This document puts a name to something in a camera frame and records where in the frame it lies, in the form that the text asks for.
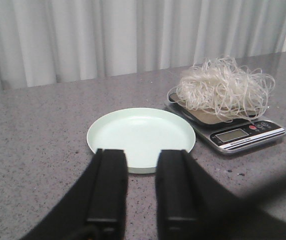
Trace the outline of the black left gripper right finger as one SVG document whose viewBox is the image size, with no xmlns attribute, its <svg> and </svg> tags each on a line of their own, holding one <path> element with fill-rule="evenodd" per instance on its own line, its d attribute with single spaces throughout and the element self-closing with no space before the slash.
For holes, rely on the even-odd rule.
<svg viewBox="0 0 286 240">
<path fill-rule="evenodd" d="M 286 240 L 286 222 L 258 206 L 286 193 L 286 174 L 238 198 L 184 150 L 163 150 L 156 168 L 161 240 Z"/>
</svg>

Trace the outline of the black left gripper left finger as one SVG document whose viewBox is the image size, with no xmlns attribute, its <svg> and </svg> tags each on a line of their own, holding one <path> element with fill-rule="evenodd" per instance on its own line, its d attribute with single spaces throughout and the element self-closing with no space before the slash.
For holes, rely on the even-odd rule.
<svg viewBox="0 0 286 240">
<path fill-rule="evenodd" d="M 128 170 L 119 149 L 98 149 L 83 174 L 23 239 L 122 240 Z"/>
</svg>

